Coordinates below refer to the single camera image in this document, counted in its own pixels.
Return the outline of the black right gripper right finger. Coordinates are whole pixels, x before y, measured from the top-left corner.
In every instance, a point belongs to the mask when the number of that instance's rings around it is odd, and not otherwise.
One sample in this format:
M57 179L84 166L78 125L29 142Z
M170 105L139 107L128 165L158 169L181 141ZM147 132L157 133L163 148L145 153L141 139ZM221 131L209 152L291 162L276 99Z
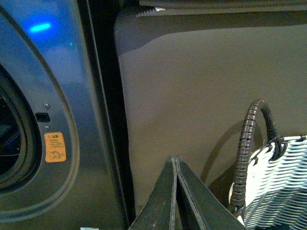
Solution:
M177 205L184 230L244 230L182 157L176 158Z

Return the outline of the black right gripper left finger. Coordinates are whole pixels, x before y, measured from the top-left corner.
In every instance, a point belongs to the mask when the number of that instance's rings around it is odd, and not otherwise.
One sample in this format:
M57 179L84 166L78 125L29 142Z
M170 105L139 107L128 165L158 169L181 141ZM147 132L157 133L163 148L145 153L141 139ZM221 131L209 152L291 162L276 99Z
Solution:
M177 171L168 157L145 204L130 230L174 230L176 228Z

